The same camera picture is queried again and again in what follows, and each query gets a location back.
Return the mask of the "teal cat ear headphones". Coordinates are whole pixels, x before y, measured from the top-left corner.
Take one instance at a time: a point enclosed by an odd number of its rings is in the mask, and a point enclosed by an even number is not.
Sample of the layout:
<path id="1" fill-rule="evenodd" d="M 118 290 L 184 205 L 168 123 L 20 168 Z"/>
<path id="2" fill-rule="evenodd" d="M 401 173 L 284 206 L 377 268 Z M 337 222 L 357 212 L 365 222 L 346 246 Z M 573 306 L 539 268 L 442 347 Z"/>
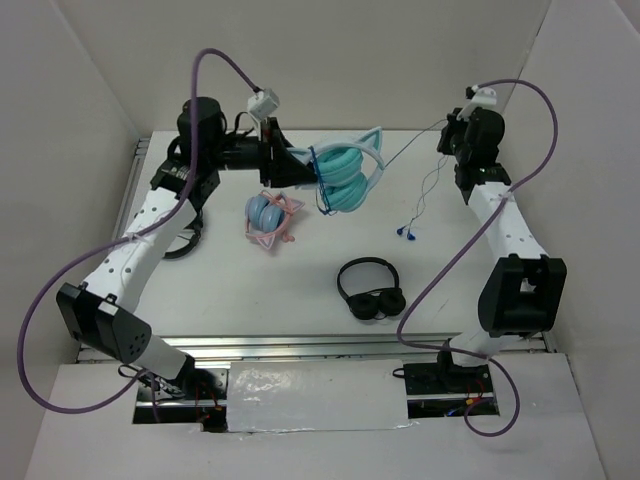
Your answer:
<path id="1" fill-rule="evenodd" d="M 359 136 L 322 141 L 307 147 L 308 164 L 318 175 L 316 198 L 323 215 L 358 209 L 382 178 L 383 129 L 374 127 Z"/>

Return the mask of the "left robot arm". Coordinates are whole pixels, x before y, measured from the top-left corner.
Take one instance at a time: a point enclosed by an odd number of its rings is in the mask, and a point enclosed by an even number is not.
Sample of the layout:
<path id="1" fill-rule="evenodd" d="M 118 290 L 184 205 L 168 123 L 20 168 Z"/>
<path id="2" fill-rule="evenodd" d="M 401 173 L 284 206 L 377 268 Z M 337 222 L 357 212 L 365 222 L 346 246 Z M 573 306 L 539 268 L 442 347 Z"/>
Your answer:
<path id="1" fill-rule="evenodd" d="M 71 337 L 123 364 L 146 369 L 170 396 L 185 398 L 214 387 L 192 356 L 154 335 L 135 310 L 143 290 L 179 233 L 200 218 L 222 170 L 256 170 L 266 187 L 313 183 L 311 169 L 289 153 L 270 90 L 254 93 L 247 113 L 257 125 L 251 137 L 226 130 L 218 101 L 200 97 L 182 107 L 179 134 L 151 180 L 151 188 L 127 231 L 80 285 L 63 284 L 56 303 Z"/>

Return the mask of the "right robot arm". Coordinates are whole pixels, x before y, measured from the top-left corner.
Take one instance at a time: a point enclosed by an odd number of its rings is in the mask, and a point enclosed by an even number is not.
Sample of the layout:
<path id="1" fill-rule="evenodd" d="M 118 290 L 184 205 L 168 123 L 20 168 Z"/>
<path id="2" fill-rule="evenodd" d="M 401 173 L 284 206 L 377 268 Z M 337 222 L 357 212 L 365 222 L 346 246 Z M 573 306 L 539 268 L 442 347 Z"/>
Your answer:
<path id="1" fill-rule="evenodd" d="M 531 233 L 498 162 L 503 117 L 483 107 L 456 108 L 447 116 L 437 150 L 456 160 L 455 183 L 465 204 L 486 225 L 496 263 L 477 303 L 479 326 L 446 343 L 435 378 L 454 392 L 485 372 L 488 358 L 515 342 L 550 331 L 567 277 Z"/>

